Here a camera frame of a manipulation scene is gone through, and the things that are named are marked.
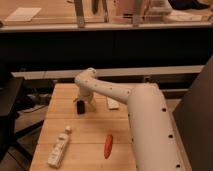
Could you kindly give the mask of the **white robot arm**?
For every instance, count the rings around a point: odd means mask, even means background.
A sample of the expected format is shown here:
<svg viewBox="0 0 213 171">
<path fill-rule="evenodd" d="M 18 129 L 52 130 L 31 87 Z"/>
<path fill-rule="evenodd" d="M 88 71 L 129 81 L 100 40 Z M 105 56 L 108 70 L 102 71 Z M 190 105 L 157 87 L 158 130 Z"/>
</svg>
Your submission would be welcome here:
<svg viewBox="0 0 213 171">
<path fill-rule="evenodd" d="M 155 83 L 127 86 L 98 80 L 94 68 L 75 77 L 78 99 L 93 93 L 110 97 L 128 108 L 137 171 L 184 171 L 165 97 Z"/>
</svg>

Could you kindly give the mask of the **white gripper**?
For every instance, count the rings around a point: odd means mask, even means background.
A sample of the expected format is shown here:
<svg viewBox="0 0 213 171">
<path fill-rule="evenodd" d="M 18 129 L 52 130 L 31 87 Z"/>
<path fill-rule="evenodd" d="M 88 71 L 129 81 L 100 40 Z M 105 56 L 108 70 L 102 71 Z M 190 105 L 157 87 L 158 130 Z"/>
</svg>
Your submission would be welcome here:
<svg viewBox="0 0 213 171">
<path fill-rule="evenodd" d="M 80 89 L 78 99 L 87 102 L 92 110 L 96 109 L 96 102 L 94 100 L 94 93 L 92 91 Z"/>
</svg>

